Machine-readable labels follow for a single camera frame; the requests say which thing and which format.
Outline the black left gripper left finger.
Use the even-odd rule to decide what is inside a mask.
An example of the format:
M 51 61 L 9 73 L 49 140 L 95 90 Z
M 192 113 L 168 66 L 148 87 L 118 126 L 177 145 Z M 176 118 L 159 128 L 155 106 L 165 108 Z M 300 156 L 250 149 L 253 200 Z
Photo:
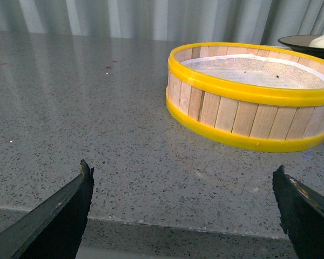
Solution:
M 75 258 L 90 211 L 94 169 L 80 173 L 38 207 L 0 233 L 0 258 Z

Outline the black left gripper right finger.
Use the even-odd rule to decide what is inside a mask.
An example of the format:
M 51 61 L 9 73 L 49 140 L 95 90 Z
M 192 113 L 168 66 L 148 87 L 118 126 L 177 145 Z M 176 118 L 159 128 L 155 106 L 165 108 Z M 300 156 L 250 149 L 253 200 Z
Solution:
M 280 225 L 298 258 L 324 258 L 324 196 L 285 173 L 273 172 Z

